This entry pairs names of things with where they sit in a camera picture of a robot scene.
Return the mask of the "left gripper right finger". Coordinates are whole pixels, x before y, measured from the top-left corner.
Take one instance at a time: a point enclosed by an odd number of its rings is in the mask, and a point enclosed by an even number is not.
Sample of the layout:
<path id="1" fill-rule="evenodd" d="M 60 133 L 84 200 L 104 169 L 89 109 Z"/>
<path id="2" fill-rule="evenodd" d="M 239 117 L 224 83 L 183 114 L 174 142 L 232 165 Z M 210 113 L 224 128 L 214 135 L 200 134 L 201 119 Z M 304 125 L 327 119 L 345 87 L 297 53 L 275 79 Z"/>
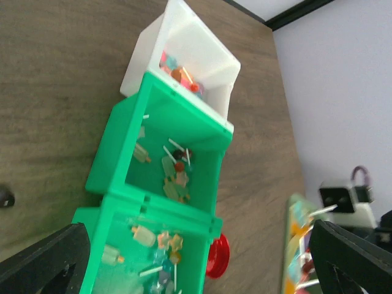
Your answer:
<path id="1" fill-rule="evenodd" d="M 391 253 L 329 222 L 309 242 L 323 293 L 391 293 Z"/>

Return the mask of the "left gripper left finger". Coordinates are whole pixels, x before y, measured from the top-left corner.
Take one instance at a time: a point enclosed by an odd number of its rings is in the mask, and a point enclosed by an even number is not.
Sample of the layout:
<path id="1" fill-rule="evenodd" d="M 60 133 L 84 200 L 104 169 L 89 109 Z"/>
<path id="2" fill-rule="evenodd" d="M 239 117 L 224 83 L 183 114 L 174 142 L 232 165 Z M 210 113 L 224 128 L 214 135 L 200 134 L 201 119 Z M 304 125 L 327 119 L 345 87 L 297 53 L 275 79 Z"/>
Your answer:
<path id="1" fill-rule="evenodd" d="M 1 293 L 79 293 L 90 250 L 85 225 L 67 225 L 1 262 Z"/>

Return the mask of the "green slotted scoop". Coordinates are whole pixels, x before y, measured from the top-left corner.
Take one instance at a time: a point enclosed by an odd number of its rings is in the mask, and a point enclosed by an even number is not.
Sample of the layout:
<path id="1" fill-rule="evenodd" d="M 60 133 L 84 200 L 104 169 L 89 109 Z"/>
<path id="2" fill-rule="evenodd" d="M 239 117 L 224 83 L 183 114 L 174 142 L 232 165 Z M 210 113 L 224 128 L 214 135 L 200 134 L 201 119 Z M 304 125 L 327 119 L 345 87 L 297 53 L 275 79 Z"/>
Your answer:
<path id="1" fill-rule="evenodd" d="M 312 263 L 309 240 L 317 219 L 327 221 L 337 205 L 318 208 L 300 194 L 287 202 L 281 293 L 322 293 Z"/>

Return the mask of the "green double candy bin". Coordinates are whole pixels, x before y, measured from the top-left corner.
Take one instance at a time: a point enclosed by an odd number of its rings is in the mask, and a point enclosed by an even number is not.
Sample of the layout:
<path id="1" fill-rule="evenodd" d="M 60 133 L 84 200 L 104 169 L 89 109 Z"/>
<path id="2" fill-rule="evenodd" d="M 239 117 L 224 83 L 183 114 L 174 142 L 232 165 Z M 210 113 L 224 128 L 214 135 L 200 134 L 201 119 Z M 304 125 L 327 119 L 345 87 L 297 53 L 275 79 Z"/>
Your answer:
<path id="1" fill-rule="evenodd" d="M 155 291 L 158 275 L 139 272 L 153 265 L 157 246 L 142 245 L 134 228 L 182 237 L 177 289 L 203 292 L 221 234 L 217 190 L 233 125 L 201 105 L 147 72 L 139 91 L 113 107 L 86 182 L 102 204 L 73 217 L 91 240 L 82 293 Z"/>

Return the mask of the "white candy bin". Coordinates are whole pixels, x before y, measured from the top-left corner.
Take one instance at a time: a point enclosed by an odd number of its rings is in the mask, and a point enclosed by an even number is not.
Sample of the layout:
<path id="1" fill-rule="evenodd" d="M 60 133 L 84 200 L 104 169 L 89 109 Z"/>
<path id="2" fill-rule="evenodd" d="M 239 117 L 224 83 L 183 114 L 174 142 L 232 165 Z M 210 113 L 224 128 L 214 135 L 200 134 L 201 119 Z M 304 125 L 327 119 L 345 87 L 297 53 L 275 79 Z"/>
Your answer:
<path id="1" fill-rule="evenodd" d="M 205 89 L 202 100 L 159 68 L 162 53 L 174 57 Z M 168 1 L 157 19 L 140 33 L 120 92 L 129 97 L 146 71 L 177 89 L 188 101 L 224 123 L 241 63 L 184 1 Z"/>

